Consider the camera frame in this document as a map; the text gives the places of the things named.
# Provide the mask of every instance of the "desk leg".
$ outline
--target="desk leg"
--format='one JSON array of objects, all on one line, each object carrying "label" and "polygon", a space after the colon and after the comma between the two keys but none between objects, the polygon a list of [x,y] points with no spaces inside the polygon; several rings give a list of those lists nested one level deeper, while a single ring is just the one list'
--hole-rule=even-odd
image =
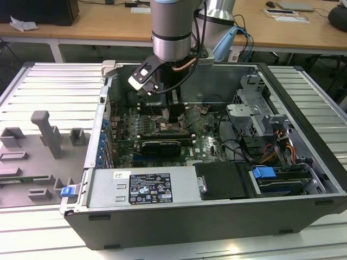
[{"label": "desk leg", "polygon": [[49,43],[49,46],[53,53],[54,61],[57,63],[65,62],[65,59],[62,53],[60,52],[59,41],[56,39],[52,39],[52,41]]}]

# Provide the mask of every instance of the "warning label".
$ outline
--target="warning label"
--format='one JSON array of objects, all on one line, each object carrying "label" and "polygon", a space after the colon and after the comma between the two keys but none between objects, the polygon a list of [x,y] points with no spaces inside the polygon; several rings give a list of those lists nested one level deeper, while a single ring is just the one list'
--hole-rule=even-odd
[{"label": "warning label", "polygon": [[169,173],[134,174],[129,178],[129,203],[173,202]]}]

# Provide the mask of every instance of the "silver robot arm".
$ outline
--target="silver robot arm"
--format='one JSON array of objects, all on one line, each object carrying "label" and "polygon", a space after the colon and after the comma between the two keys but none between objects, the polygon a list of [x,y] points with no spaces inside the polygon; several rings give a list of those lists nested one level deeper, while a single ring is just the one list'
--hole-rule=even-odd
[{"label": "silver robot arm", "polygon": [[[234,3],[235,0],[151,0],[154,55],[133,72],[128,82],[144,95],[166,94],[177,89],[194,72],[202,56],[207,24],[220,24],[223,29],[233,26]],[[199,44],[192,52],[192,24],[199,7],[202,7],[200,12],[195,13]]]},{"label": "silver robot arm", "polygon": [[173,62],[190,53],[193,12],[202,0],[151,0],[153,52]]}]

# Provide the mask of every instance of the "computer mouse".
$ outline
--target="computer mouse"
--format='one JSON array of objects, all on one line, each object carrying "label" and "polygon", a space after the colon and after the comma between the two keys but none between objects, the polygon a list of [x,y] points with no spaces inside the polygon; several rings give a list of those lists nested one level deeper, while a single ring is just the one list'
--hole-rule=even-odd
[{"label": "computer mouse", "polygon": [[266,5],[267,5],[268,7],[270,7],[270,8],[275,8],[275,7],[276,7],[275,3],[272,2],[272,1],[267,1],[267,2],[266,2]]}]

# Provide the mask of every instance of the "paper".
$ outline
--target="paper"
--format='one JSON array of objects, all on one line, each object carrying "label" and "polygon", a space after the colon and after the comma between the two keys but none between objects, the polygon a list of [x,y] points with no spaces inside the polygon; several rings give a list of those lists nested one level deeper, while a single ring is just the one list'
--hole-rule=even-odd
[{"label": "paper", "polygon": [[36,26],[35,22],[22,22],[22,21],[19,21],[17,19],[14,19],[12,16],[11,16],[11,21],[12,22],[10,22],[10,25],[12,27],[14,27],[15,29],[17,29],[18,31],[21,31],[22,33],[25,30],[36,30],[36,29],[38,29],[38,27]]},{"label": "paper", "polygon": [[146,7],[132,7],[131,12],[135,12],[139,14],[150,14],[151,9]]},{"label": "paper", "polygon": [[279,22],[310,23],[305,17],[273,16]]}]

